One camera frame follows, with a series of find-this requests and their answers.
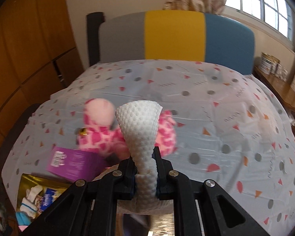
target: headboard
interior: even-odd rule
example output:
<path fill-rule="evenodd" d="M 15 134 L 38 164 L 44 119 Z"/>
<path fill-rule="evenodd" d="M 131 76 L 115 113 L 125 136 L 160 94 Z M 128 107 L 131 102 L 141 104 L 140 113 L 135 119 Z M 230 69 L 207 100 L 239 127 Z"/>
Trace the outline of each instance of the headboard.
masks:
<path fill-rule="evenodd" d="M 99 60 L 172 59 L 220 64 L 244 75 L 252 72 L 254 34 L 235 20 L 195 11 L 163 10 L 128 14 L 98 24 L 99 15 L 97 19 L 94 13 L 89 15 L 90 65 Z M 99 51 L 93 48 L 94 43 Z M 97 61 L 94 53 L 99 54 Z"/>

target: window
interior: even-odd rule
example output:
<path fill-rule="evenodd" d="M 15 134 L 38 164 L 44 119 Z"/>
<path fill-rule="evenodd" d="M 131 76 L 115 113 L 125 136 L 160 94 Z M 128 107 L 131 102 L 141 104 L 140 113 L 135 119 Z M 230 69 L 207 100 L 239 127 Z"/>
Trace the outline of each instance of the window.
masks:
<path fill-rule="evenodd" d="M 226 6 L 252 15 L 292 40 L 292 12 L 285 0 L 227 0 Z"/>

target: metal bolt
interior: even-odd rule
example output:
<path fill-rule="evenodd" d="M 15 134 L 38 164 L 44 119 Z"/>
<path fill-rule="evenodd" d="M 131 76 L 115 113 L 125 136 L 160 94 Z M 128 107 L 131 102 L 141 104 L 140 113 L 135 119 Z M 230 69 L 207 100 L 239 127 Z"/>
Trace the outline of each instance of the metal bolt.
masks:
<path fill-rule="evenodd" d="M 171 170 L 170 172 L 168 172 L 168 174 L 169 174 L 170 176 L 178 176 L 179 172 L 176 171 L 176 170 Z"/>
<path fill-rule="evenodd" d="M 113 176 L 121 176 L 122 172 L 120 170 L 115 170 L 112 174 Z"/>
<path fill-rule="evenodd" d="M 213 180 L 208 180 L 205 182 L 205 184 L 208 186 L 208 187 L 213 187 L 215 186 L 215 182 Z"/>
<path fill-rule="evenodd" d="M 83 186 L 85 185 L 85 181 L 83 179 L 79 179 L 78 181 L 76 181 L 76 186 Z"/>

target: barcode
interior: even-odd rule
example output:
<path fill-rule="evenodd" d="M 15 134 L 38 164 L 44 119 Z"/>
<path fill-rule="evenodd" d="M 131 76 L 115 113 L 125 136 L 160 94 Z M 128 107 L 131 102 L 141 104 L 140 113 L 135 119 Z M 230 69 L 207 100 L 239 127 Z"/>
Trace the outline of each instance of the barcode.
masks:
<path fill-rule="evenodd" d="M 63 159 L 65 159 L 67 156 L 64 154 L 64 152 L 55 151 L 55 154 L 53 156 L 53 159 L 51 161 L 51 166 L 53 167 L 59 167 L 61 165 L 64 165 Z"/>

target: plush toy head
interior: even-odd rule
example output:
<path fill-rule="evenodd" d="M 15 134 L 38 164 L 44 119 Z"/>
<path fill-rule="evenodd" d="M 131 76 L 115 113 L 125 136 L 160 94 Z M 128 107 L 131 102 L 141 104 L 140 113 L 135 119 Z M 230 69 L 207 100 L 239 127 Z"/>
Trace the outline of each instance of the plush toy head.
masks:
<path fill-rule="evenodd" d="M 85 102 L 84 124 L 92 126 L 110 126 L 114 121 L 115 106 L 106 99 L 94 98 Z"/>

